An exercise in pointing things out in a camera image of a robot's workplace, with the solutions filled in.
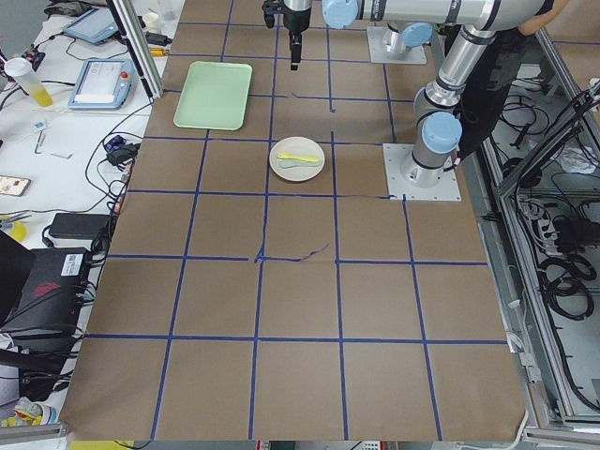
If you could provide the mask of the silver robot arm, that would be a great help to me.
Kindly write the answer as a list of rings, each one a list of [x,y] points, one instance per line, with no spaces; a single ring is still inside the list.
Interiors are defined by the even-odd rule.
[[[400,59],[429,42],[431,34],[432,26],[428,22],[390,22],[382,38],[384,54],[390,59]]]
[[[462,125],[454,116],[468,77],[495,38],[550,10],[549,1],[323,1],[322,16],[334,29],[357,20],[457,25],[459,32],[436,79],[414,99],[417,140],[400,164],[403,176],[423,187],[438,183],[457,149]]]

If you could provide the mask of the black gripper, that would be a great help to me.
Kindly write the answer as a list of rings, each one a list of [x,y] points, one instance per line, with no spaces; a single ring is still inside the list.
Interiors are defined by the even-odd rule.
[[[296,71],[302,61],[302,34],[310,25],[311,0],[284,0],[283,24],[290,31],[290,70]]]

